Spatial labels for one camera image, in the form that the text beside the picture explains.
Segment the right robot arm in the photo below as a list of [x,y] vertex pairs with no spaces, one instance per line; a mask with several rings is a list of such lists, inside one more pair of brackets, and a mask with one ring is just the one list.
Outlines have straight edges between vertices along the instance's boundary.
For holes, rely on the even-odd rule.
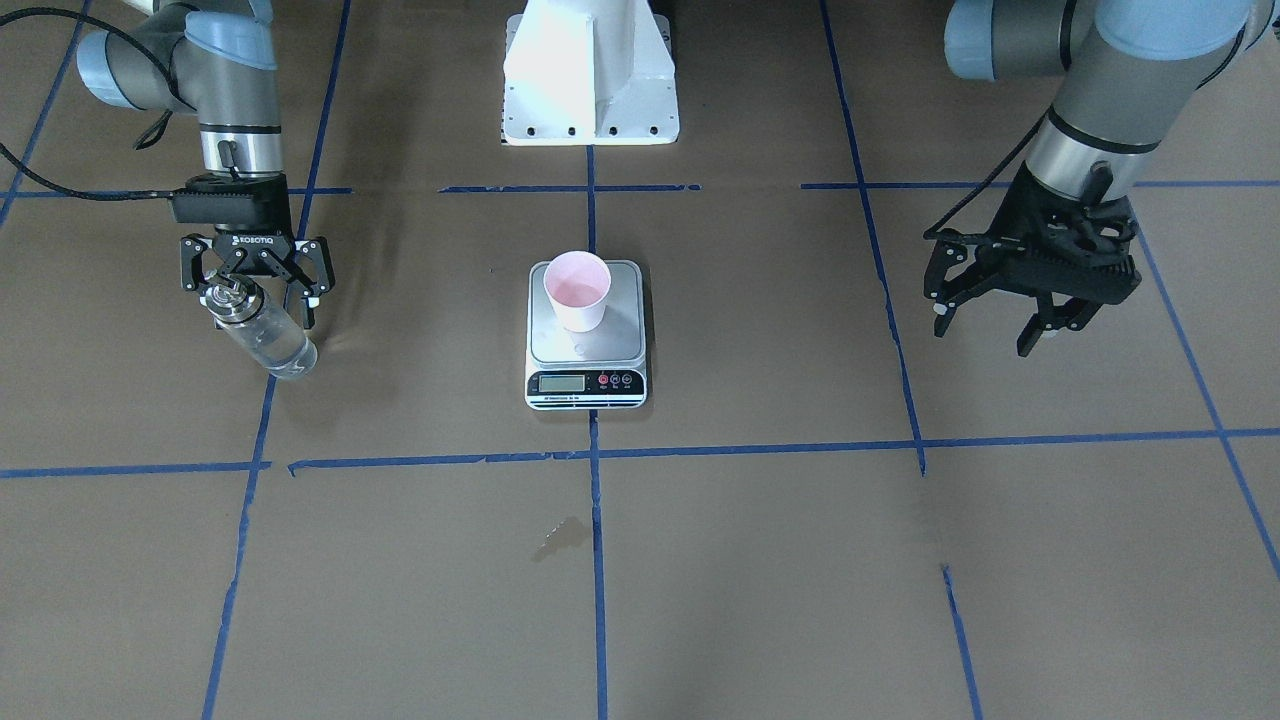
[[314,325],[335,283],[324,240],[294,236],[284,173],[276,54],[269,1],[154,1],[127,35],[86,35],[76,64],[86,88],[118,108],[160,110],[198,123],[205,172],[172,197],[182,224],[211,225],[182,256],[182,286],[201,291],[201,258],[223,275],[282,279]]

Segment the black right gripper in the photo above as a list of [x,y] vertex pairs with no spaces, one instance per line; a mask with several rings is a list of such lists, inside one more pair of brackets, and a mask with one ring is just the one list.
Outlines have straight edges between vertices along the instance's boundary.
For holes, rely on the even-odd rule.
[[[319,236],[294,242],[294,227],[293,234],[215,228],[214,247],[219,256],[230,260],[241,252],[244,258],[237,265],[238,273],[284,278],[285,306],[296,305],[302,328],[311,331],[320,297],[337,284],[328,240]],[[210,250],[211,240],[204,236],[180,240],[180,286],[195,293],[210,313],[233,313],[233,275],[225,266],[205,266],[204,255]]]

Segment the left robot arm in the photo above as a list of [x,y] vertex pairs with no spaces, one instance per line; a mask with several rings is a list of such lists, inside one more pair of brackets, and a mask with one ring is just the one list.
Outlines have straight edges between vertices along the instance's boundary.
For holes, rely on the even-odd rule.
[[991,291],[1034,300],[1016,351],[1080,331],[1140,284],[1129,192],[1193,94],[1277,22],[1275,1],[956,1],[943,50],[964,79],[1057,76],[1010,152],[1019,168],[989,227],[946,219],[923,278],[934,336]]

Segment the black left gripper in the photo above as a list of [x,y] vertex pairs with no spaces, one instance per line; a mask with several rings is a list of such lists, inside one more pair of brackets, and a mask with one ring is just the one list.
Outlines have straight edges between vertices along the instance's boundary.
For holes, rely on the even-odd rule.
[[[1083,199],[1042,184],[1021,167],[987,234],[927,234],[933,243],[923,295],[933,302],[936,338],[964,304],[993,291],[1032,296],[1036,311],[1018,336],[1019,357],[1060,331],[1082,331],[1103,305],[1119,305],[1140,284],[1130,254],[1137,219],[1128,199],[1105,200],[1108,165],[1085,173]],[[1056,304],[1052,293],[1069,296]]]

